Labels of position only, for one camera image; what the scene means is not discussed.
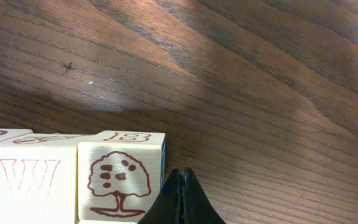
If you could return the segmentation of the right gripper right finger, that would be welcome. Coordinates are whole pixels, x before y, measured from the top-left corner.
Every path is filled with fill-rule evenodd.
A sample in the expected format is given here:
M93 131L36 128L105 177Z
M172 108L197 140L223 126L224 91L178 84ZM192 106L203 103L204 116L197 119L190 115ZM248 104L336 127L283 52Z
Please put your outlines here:
M184 224L226 224L209 202L191 168L184 168L183 180L182 202Z

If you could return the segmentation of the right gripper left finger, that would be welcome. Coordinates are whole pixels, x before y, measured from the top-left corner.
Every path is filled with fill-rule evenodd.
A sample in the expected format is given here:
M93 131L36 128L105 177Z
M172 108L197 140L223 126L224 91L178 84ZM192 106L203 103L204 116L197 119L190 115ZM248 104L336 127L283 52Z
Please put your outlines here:
M138 224L181 223L181 174L173 169L149 211Z

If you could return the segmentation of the white block with pattern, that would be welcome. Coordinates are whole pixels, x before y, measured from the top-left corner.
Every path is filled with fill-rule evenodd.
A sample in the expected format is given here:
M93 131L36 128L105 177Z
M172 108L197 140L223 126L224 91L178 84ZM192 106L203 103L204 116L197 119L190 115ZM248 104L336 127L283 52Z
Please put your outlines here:
M81 134L28 134L0 142L0 223L76 223Z

